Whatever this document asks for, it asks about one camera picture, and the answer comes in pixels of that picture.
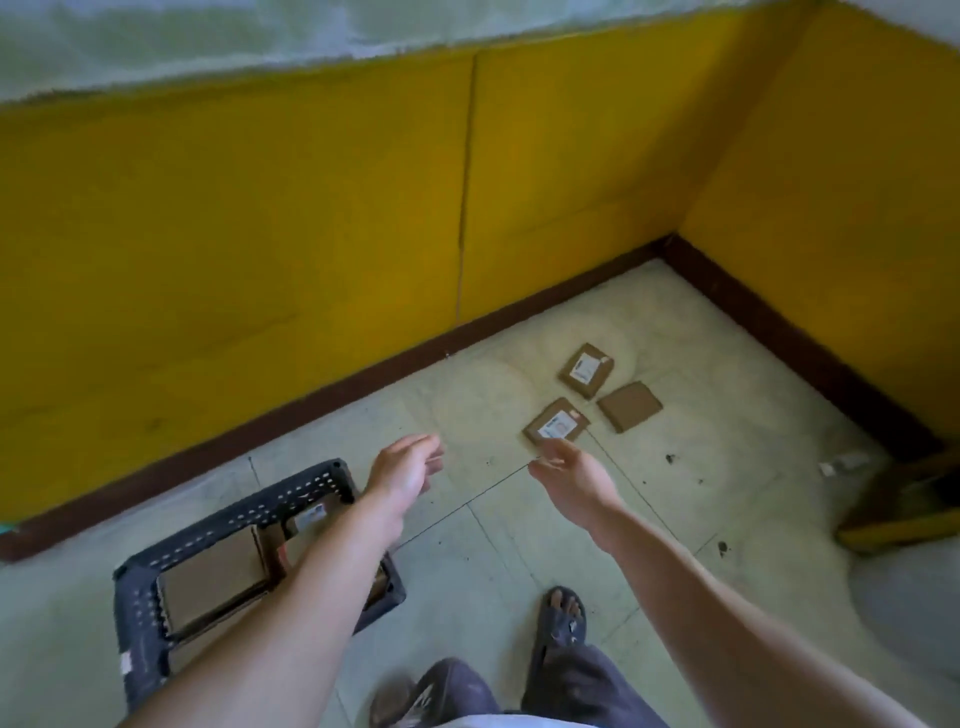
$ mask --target black sandal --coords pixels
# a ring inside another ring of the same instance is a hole
[[[554,592],[560,592],[560,609],[550,604]],[[565,609],[566,603],[575,599],[580,607],[580,616],[574,617]],[[530,657],[530,671],[527,673],[527,686],[534,684],[534,678],[543,666],[547,647],[567,647],[583,643],[587,639],[587,609],[577,593],[567,587],[553,587],[547,590],[540,603],[540,615],[537,617],[537,638]]]

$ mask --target floor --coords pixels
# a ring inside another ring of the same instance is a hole
[[[604,391],[640,379],[663,411],[615,434],[594,404],[567,391],[555,374],[585,341],[616,362]],[[417,673],[451,654],[515,707],[537,599],[557,583],[585,599],[589,640],[668,723],[708,725],[612,560],[524,471],[533,453],[519,432],[558,396],[588,415],[578,444],[637,512],[931,725],[960,724],[960,686],[901,663],[860,625],[851,559],[829,536],[886,455],[661,261],[0,569],[4,724],[107,727],[124,715],[110,573],[129,555],[328,458],[345,459],[362,485],[383,445],[436,430],[447,469],[396,547],[407,600],[352,639],[323,728],[366,725],[382,675]],[[871,466],[824,480],[817,463],[849,449],[868,451]]]

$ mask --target brown parcel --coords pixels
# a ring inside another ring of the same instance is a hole
[[[164,571],[157,585],[167,626],[176,634],[268,581],[256,528],[249,526]]]
[[[560,397],[544,409],[533,422],[524,427],[523,434],[534,445],[539,445],[543,440],[551,437],[573,441],[587,429],[589,424],[587,415],[577,411],[566,397]]]
[[[660,400],[639,381],[601,397],[597,405],[617,432],[626,432],[663,409]]]
[[[213,624],[192,640],[176,645],[170,650],[170,654],[167,656],[167,662],[170,665],[170,674],[176,675],[184,669],[188,663],[197,659],[201,652],[223,637],[238,621],[245,617],[259,600],[260,597],[258,596],[254,601],[248,602],[239,609],[230,612],[223,619],[213,622]]]
[[[600,391],[613,371],[613,359],[592,344],[584,344],[561,370],[560,381],[590,400]]]

